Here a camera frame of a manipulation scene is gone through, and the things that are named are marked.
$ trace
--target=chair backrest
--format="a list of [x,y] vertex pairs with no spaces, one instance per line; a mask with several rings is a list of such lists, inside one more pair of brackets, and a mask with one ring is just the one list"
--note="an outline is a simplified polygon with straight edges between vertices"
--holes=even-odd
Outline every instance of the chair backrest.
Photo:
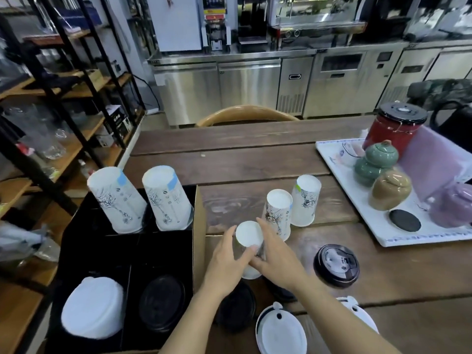
[[196,127],[211,126],[217,123],[236,122],[244,120],[275,120],[278,122],[300,120],[286,113],[275,109],[265,108],[263,106],[230,106],[215,112],[208,117],[200,120]]

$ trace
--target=vent grille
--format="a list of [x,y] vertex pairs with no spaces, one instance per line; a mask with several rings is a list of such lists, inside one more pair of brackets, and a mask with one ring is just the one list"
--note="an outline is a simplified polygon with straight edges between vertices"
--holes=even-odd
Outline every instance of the vent grille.
[[277,110],[281,112],[301,115],[303,111],[303,104],[305,101],[305,94],[289,94],[279,96],[279,102],[277,104]]
[[408,93],[407,86],[398,86],[398,87],[393,87],[391,89],[386,89],[385,94],[382,97],[382,100],[379,102],[379,105],[383,103],[388,103],[388,102],[405,101],[407,93]]

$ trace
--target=stainless steel cabinet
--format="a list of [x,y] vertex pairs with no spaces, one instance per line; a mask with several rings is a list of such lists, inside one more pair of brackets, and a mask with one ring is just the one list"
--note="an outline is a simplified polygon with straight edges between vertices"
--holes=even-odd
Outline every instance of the stainless steel cabinet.
[[378,104],[406,101],[410,84],[424,80],[440,51],[441,48],[403,51]]
[[316,55],[303,117],[372,112],[403,47],[343,47]]
[[312,64],[313,56],[282,60],[277,110],[302,115]]
[[169,125],[193,124],[221,109],[216,63],[154,69]]
[[441,78],[466,78],[472,68],[472,50],[440,53],[425,80]]
[[275,109],[280,63],[280,59],[269,59],[218,64],[223,108],[253,104]]

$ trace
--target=white tray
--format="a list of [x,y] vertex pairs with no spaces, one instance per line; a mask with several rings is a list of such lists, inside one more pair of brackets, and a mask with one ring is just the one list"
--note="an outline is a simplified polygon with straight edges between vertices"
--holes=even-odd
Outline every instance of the white tray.
[[357,183],[353,169],[339,161],[339,150],[342,142],[363,141],[358,139],[340,139],[326,142],[316,142],[316,149],[320,152],[328,167],[341,184],[351,202],[357,208],[362,218],[373,232],[377,241],[383,247],[405,246],[409,244],[430,244],[436,242],[459,241],[472,239],[472,227],[462,226],[443,228],[434,224],[427,211],[427,205],[418,200],[414,190],[408,198],[396,208],[414,214],[421,221],[421,229],[412,233],[399,229],[388,219],[388,211],[378,211],[368,203],[370,189]]

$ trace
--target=dark brown wooden tabletop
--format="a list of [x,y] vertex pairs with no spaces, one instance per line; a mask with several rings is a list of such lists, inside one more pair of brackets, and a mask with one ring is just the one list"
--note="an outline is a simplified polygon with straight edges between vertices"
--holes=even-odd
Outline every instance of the dark brown wooden tabletop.
[[[322,190],[315,221],[292,226],[287,240],[305,269],[315,275],[313,258],[324,244],[347,246],[360,262],[361,275],[347,289],[327,287],[333,295],[355,297],[403,353],[470,353],[472,241],[381,247],[316,152],[316,141],[358,137],[372,120],[361,116],[142,132],[125,174],[142,187],[147,169],[169,165],[182,184],[200,185],[207,262],[227,228],[262,215],[270,190],[290,192],[299,175],[316,175]],[[247,283],[258,314],[274,297],[263,279]],[[308,353],[326,353],[302,305],[290,303],[286,309],[305,328]],[[254,327],[237,335],[213,327],[207,352],[258,353]]]

